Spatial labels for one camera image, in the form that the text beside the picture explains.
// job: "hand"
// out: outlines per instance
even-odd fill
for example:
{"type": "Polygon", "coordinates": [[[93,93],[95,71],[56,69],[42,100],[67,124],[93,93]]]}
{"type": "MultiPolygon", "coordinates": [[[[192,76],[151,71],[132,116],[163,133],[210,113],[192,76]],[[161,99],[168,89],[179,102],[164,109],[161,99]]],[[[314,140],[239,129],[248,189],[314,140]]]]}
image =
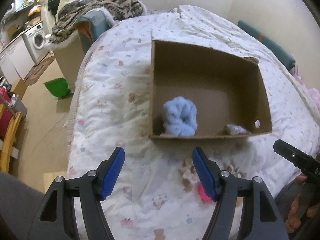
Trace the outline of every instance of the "hand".
{"type": "MultiPolygon", "coordinates": [[[[298,185],[302,185],[306,181],[306,179],[307,179],[306,176],[300,175],[300,176],[297,176],[294,179],[294,181],[298,185]]],[[[299,197],[300,197],[300,195],[298,195],[293,200],[293,202],[291,204],[291,209],[290,209],[289,214],[288,214],[288,219],[286,220],[286,222],[284,224],[285,228],[287,229],[288,234],[293,233],[301,224],[301,221],[297,216],[297,211],[298,211],[298,208],[299,208],[299,197]]],[[[313,218],[316,215],[319,207],[320,207],[320,203],[318,203],[315,206],[310,207],[307,210],[307,217],[313,218]]]]}

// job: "green dustpan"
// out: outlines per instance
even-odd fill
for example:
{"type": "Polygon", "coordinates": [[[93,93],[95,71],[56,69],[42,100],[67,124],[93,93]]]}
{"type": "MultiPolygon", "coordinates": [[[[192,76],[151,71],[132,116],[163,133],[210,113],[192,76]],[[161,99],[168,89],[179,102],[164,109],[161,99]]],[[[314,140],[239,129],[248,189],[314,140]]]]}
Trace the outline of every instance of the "green dustpan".
{"type": "Polygon", "coordinates": [[[68,88],[68,83],[64,78],[57,78],[44,83],[49,92],[57,97],[61,98],[68,94],[71,90],[68,88]]]}

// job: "printed bed sheet pattern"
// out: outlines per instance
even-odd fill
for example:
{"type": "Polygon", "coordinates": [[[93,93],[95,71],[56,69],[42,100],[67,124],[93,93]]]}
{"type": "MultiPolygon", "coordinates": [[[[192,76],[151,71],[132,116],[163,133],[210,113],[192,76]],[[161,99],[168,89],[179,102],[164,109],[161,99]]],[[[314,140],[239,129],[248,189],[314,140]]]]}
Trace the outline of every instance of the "printed bed sheet pattern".
{"type": "MultiPolygon", "coordinates": [[[[179,6],[167,13],[119,22],[91,47],[78,79],[68,178],[97,168],[115,147],[124,148],[124,166],[111,196],[102,203],[115,239],[202,239],[215,203],[204,203],[196,184],[183,179],[181,171],[196,146],[237,177],[260,176],[273,196],[299,174],[273,152],[274,141],[281,138],[313,156],[319,148],[319,113],[280,61],[236,25],[202,8],[179,6]],[[150,140],[151,34],[153,39],[256,57],[268,94],[273,132],[228,141],[150,140]]],[[[87,239],[79,200],[75,207],[80,236],[87,239]]],[[[240,203],[231,239],[237,232],[241,208],[240,203]]]]}

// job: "beige floor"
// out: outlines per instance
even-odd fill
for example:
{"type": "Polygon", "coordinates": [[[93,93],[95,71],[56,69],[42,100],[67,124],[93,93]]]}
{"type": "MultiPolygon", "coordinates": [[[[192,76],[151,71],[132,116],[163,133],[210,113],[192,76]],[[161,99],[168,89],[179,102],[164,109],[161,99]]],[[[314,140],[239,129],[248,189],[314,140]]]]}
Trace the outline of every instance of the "beige floor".
{"type": "Polygon", "coordinates": [[[63,75],[54,60],[23,96],[28,114],[17,133],[18,160],[10,167],[11,174],[43,192],[44,173],[66,171],[68,166],[67,128],[63,125],[71,98],[57,99],[44,86],[44,82],[59,77],[63,75]]]}

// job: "washing machine door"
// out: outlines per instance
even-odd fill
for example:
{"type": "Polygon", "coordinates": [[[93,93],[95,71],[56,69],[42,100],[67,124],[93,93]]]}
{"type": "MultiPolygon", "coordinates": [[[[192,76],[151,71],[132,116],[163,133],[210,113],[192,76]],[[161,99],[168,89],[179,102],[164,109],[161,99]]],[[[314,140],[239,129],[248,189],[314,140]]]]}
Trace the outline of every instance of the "washing machine door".
{"type": "Polygon", "coordinates": [[[42,32],[37,32],[33,35],[32,44],[35,49],[42,49],[44,47],[44,35],[42,32]]]}

